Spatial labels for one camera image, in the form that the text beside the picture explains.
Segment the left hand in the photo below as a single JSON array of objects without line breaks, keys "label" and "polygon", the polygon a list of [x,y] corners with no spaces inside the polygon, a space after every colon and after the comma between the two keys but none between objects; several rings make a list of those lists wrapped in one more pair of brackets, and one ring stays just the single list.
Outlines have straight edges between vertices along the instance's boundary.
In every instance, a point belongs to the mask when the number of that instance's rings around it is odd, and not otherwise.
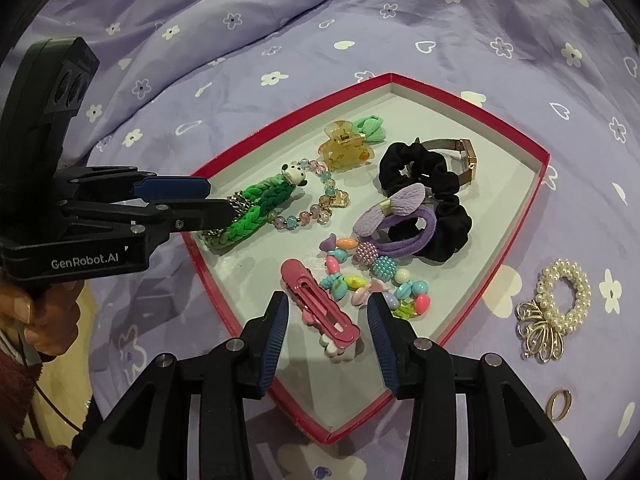
[{"label": "left hand", "polygon": [[78,336],[78,297],[85,282],[52,285],[39,299],[2,278],[1,330],[18,343],[15,323],[22,322],[28,344],[45,356],[62,356]]}]

